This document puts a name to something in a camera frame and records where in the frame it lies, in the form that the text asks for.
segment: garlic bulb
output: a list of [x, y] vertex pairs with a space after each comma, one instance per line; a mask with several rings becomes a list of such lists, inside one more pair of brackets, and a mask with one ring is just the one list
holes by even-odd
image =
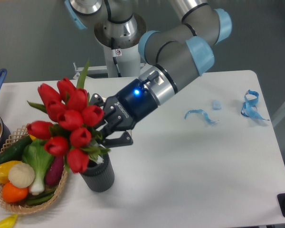
[[9, 181], [17, 188], [28, 187], [35, 178], [33, 168], [26, 163], [19, 163], [9, 170]]

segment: gray floor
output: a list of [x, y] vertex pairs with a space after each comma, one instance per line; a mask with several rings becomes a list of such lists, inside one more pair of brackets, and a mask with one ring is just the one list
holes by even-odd
[[[148, 30], [179, 25], [167, 0], [134, 0]], [[257, 73], [270, 116], [285, 101], [285, 0], [209, 0], [231, 16], [228, 40], [213, 47], [210, 70]], [[0, 1], [0, 68], [6, 82], [58, 80], [74, 76], [73, 62], [105, 64], [93, 29], [79, 31], [62, 0]], [[275, 128], [285, 161], [285, 119]]]

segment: table surface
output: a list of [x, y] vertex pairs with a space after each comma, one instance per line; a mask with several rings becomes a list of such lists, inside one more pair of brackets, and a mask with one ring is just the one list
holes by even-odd
[[[133, 78], [86, 80], [90, 93], [115, 94]], [[46, 82], [56, 88], [56, 81]], [[41, 82], [6, 83], [0, 116], [11, 131], [48, 120], [26, 103], [39, 103]], [[15, 228], [87, 227], [227, 228], [285, 223], [277, 194], [285, 193], [285, 167], [270, 121], [240, 114], [244, 94], [259, 92], [259, 113], [269, 118], [252, 71], [205, 73], [159, 107], [133, 130], [134, 144], [110, 153], [115, 182], [92, 192], [70, 173], [66, 187], [47, 210], [21, 216]], [[219, 100], [222, 109], [211, 109]], [[191, 109], [208, 112], [216, 124]], [[9, 213], [0, 208], [0, 219]]]

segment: small blue object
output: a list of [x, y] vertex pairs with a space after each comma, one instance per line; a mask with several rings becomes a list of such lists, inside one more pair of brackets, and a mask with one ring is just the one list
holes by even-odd
[[187, 118], [187, 116], [188, 116], [190, 113], [201, 113], [201, 114], [203, 114], [204, 117], [205, 117], [205, 120], [206, 120], [209, 124], [212, 124], [212, 123], [214, 124], [214, 123], [216, 122], [216, 121], [210, 120], [208, 114], [207, 114], [204, 110], [202, 110], [202, 109], [189, 110], [189, 111], [185, 114], [185, 119]]
[[140, 93], [141, 93], [141, 92], [140, 92], [138, 89], [135, 89], [135, 90], [134, 90], [134, 94], [135, 94], [135, 95], [139, 95]]
[[221, 108], [222, 108], [222, 106], [221, 106], [221, 104], [220, 104], [220, 101], [214, 100], [214, 101], [212, 102], [212, 109], [213, 109], [213, 110], [221, 110]]
[[[255, 96], [255, 99], [248, 100], [246, 95], [251, 94]], [[245, 117], [250, 117], [254, 119], [261, 119], [261, 120], [267, 120], [261, 117], [261, 115], [255, 111], [252, 107], [256, 108], [256, 104], [258, 103], [258, 92], [248, 90], [244, 96], [245, 102], [243, 103], [241, 114]]]

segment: bok choy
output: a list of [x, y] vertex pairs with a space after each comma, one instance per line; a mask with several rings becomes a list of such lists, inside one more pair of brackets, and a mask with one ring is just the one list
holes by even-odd
[[25, 148], [22, 155], [22, 161], [29, 164], [35, 172], [35, 179], [28, 188], [32, 195], [38, 195], [45, 190], [44, 177], [54, 160], [54, 156], [43, 148], [42, 142], [40, 139], [35, 139]]

